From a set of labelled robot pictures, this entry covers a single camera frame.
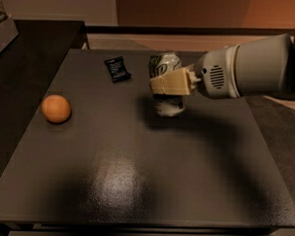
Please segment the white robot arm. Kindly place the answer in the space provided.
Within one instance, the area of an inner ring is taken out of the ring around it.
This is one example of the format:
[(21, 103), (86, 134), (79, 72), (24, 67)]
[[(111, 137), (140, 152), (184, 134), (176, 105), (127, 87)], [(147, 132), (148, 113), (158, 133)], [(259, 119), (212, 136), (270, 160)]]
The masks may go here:
[(195, 88), (211, 99), (295, 92), (295, 40), (287, 33), (209, 51), (187, 66), (163, 58), (148, 65), (154, 96), (186, 96)]

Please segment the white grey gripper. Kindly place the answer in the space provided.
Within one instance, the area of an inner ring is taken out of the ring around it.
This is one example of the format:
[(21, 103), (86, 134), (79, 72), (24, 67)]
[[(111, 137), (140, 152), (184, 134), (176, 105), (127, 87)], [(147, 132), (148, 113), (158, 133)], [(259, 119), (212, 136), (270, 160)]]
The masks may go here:
[[(198, 89), (211, 99), (237, 99), (241, 94), (236, 83), (236, 55), (239, 46), (209, 51), (194, 64)], [(190, 74), (180, 68), (149, 80), (153, 95), (184, 96), (191, 93)]]

